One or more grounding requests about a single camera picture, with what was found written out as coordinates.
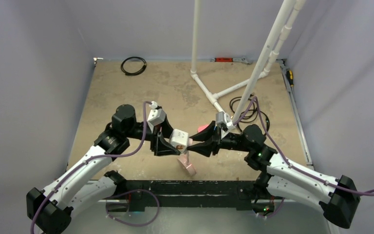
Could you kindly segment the pink plug adapter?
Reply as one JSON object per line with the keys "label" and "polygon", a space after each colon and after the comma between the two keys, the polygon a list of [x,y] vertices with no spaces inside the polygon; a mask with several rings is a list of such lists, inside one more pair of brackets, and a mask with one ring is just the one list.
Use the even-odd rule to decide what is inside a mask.
{"label": "pink plug adapter", "polygon": [[207,126],[208,125],[202,125],[202,126],[198,127],[197,132],[203,131]]}

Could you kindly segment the white cube power socket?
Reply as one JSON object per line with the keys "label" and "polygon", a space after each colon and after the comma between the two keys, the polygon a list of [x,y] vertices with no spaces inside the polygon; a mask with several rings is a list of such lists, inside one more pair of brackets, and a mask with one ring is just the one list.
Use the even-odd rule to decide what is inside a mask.
{"label": "white cube power socket", "polygon": [[189,134],[185,131],[174,129],[169,137],[169,143],[183,154],[190,143]]}

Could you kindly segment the pink round socket with cord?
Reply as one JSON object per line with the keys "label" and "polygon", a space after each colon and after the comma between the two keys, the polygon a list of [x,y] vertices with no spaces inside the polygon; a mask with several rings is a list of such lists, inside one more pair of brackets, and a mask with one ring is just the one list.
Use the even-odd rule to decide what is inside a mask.
{"label": "pink round socket with cord", "polygon": [[184,152],[177,157],[177,160],[182,168],[190,175],[196,175],[196,169],[194,168],[193,164],[189,160],[189,151],[185,148]]}

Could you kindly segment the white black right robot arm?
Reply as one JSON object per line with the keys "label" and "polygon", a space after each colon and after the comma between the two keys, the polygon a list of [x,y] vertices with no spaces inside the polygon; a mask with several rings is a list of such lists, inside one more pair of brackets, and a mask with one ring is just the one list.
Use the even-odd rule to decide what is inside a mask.
{"label": "white black right robot arm", "polygon": [[321,174],[290,160],[278,150],[265,144],[266,136],[256,124],[247,126],[240,134],[222,135],[222,129],[211,122],[204,130],[191,136],[196,142],[188,150],[206,157],[220,149],[246,152],[249,167],[260,171],[254,185],[255,195],[287,198],[323,213],[331,223],[350,228],[360,196],[354,181],[345,175],[340,178]]}

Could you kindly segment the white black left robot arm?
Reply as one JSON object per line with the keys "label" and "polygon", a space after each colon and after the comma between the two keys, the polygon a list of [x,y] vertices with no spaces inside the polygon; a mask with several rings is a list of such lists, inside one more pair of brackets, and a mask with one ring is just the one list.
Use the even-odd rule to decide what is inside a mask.
{"label": "white black left robot arm", "polygon": [[137,121],[133,106],[119,106],[111,122],[75,165],[43,189],[32,188],[27,193],[30,233],[40,230],[44,234],[60,234],[76,214],[101,199],[128,199],[133,193],[143,193],[142,188],[129,187],[116,171],[106,172],[89,184],[95,174],[116,159],[133,155],[127,152],[132,138],[140,144],[149,141],[155,156],[179,155],[189,144],[188,133],[173,128],[156,102],[144,102],[141,121]]}

